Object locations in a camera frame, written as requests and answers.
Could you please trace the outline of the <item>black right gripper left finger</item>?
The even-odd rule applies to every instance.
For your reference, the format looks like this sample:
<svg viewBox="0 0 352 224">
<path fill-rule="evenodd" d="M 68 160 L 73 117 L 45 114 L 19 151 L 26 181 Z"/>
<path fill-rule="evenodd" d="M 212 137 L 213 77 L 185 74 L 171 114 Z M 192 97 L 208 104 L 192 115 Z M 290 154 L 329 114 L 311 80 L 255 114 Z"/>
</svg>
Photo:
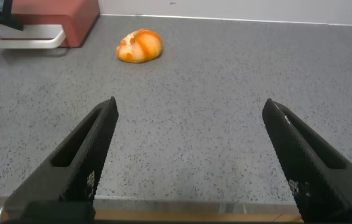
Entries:
<svg viewBox="0 0 352 224">
<path fill-rule="evenodd" d="M 9 217 L 31 202 L 93 203 L 118 117 L 114 97 L 96 105 L 6 199 Z"/>
</svg>

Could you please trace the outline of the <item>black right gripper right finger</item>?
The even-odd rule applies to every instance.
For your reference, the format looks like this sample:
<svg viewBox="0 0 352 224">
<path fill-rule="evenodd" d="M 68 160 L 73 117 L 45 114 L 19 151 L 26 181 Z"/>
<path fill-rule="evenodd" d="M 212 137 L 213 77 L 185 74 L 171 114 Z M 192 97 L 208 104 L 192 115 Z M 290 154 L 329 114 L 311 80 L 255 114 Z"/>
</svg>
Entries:
<svg viewBox="0 0 352 224">
<path fill-rule="evenodd" d="M 352 163 L 286 106 L 268 99 L 266 131 L 305 223 L 352 223 Z"/>
</svg>

